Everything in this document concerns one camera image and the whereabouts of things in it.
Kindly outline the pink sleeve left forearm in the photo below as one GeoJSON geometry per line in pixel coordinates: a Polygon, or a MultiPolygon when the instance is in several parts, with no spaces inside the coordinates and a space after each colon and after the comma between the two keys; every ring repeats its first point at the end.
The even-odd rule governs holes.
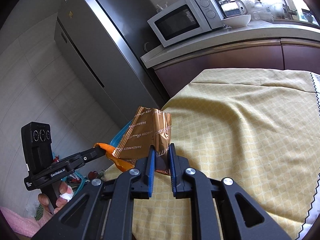
{"type": "Polygon", "coordinates": [[[1,212],[15,233],[31,238],[41,228],[39,223],[34,218],[21,217],[6,207],[1,207],[1,212]]]}

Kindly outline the left hand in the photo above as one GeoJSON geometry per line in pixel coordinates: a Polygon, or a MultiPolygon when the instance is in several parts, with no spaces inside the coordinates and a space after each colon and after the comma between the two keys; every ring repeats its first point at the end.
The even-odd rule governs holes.
{"type": "MultiPolygon", "coordinates": [[[[71,194],[73,191],[72,189],[64,182],[64,181],[61,181],[60,182],[60,185],[59,185],[59,194],[71,194]]],[[[50,212],[51,214],[56,214],[58,213],[66,204],[67,204],[67,200],[64,199],[64,198],[57,198],[57,201],[56,201],[56,208],[54,209],[54,211],[50,211],[50,208],[49,208],[49,198],[45,195],[45,194],[42,194],[40,193],[38,195],[38,201],[40,202],[40,204],[43,206],[43,208],[45,210],[47,210],[48,212],[50,212]]]]}

